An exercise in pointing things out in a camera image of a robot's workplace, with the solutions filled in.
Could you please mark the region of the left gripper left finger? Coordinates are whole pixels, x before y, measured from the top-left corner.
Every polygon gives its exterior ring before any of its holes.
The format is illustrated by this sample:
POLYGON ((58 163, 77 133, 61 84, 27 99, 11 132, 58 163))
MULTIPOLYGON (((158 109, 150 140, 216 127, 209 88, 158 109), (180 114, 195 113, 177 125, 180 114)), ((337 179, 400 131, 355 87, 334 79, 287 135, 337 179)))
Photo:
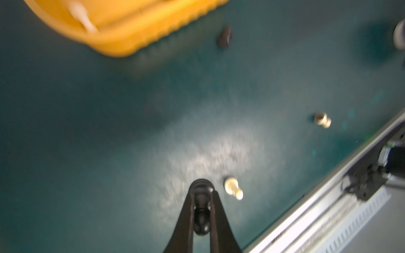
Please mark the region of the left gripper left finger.
POLYGON ((194 239, 195 194, 188 193, 174 232, 164 253, 192 253, 194 239))

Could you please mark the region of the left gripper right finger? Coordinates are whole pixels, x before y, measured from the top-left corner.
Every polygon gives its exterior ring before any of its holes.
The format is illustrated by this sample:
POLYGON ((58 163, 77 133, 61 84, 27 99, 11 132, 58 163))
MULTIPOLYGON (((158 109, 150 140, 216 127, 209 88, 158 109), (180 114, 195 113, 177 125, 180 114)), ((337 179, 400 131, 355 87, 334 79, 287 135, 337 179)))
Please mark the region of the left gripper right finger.
POLYGON ((220 196, 216 190, 211 193, 210 209, 210 252, 242 253, 243 251, 233 235, 220 196))

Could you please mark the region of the white pawn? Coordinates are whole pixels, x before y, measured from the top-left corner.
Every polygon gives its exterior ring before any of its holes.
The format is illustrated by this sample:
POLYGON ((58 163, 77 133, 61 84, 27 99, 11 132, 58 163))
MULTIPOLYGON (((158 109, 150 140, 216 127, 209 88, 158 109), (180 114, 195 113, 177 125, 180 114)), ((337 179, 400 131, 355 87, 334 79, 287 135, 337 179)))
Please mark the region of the white pawn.
POLYGON ((239 187, 239 182, 234 177, 228 177, 224 181, 224 189, 228 195, 234 196, 237 200, 242 200, 244 193, 239 187))

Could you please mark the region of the black pawn front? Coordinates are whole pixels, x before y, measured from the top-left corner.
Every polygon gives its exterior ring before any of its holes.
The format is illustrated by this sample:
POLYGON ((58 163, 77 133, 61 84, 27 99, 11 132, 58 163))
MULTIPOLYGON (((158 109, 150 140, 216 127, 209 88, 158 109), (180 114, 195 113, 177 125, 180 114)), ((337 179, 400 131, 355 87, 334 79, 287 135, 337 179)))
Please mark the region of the black pawn front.
POLYGON ((189 193, 194 195, 194 232, 204 236, 211 231, 211 196, 214 185, 207 179, 195 180, 189 193))

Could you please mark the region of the black knight chess piece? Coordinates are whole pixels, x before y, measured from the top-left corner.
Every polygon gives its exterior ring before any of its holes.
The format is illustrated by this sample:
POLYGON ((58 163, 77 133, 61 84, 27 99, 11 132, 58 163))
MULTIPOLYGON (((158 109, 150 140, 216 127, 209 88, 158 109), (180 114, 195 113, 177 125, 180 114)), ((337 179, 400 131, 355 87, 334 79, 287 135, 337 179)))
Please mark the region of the black knight chess piece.
POLYGON ((229 25, 224 26, 221 32, 217 36, 217 45, 221 49, 226 49, 229 47, 232 40, 233 32, 229 25))

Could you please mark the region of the white rook chess piece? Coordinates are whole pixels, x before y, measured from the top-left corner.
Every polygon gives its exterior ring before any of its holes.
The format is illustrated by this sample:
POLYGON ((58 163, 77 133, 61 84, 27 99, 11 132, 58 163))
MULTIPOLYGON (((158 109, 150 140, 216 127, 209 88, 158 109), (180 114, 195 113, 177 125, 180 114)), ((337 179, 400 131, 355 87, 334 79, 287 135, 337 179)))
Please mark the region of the white rook chess piece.
POLYGON ((67 8, 72 17, 77 20, 88 33, 97 33, 97 27, 91 22, 88 11, 79 1, 67 3, 67 8))

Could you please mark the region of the yellow plastic storage box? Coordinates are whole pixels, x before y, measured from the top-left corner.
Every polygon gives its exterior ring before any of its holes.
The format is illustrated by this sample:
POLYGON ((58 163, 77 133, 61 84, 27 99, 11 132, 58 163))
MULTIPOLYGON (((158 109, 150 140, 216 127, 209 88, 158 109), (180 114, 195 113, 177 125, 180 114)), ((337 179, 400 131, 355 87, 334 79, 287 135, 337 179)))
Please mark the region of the yellow plastic storage box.
POLYGON ((26 1, 61 35, 100 54, 123 58, 198 20, 226 1, 79 1, 97 33, 88 33, 67 9, 72 1, 26 1))

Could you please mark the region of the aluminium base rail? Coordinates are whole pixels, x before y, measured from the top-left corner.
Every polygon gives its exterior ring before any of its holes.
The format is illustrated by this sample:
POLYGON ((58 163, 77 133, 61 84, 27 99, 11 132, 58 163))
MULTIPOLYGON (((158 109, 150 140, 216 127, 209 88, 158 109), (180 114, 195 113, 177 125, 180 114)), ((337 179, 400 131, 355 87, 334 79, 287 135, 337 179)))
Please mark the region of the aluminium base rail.
POLYGON ((390 131, 405 124, 401 111, 337 165, 246 249, 248 253, 340 253, 391 198, 404 190, 381 187, 369 200, 344 193, 350 168, 390 131))

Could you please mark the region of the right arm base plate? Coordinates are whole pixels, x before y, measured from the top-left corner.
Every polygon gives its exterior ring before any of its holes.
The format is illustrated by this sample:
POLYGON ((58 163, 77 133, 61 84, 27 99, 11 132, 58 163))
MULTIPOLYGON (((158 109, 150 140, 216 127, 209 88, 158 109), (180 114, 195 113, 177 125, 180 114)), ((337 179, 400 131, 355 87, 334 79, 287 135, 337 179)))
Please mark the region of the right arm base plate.
POLYGON ((405 188, 405 124, 390 131, 348 171, 344 193, 369 200, 381 187, 405 188))

